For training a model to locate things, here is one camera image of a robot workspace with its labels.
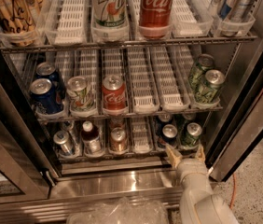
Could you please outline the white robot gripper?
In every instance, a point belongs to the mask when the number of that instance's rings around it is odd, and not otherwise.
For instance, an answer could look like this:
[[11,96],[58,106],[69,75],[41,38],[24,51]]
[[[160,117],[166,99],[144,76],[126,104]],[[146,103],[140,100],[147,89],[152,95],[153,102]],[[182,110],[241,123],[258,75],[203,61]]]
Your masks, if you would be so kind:
[[198,145],[195,155],[196,160],[183,159],[182,154],[171,145],[166,145],[165,151],[171,166],[177,168],[176,171],[183,188],[210,187],[208,170],[204,164],[205,153],[203,145]]

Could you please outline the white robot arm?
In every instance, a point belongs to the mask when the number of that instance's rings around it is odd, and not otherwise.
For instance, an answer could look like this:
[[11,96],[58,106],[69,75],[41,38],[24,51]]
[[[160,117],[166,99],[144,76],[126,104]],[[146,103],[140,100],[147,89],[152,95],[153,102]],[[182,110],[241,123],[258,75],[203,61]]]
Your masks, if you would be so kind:
[[228,204],[211,187],[202,145],[198,145],[194,158],[184,158],[170,145],[165,151],[183,188],[179,202],[182,224],[239,224]]

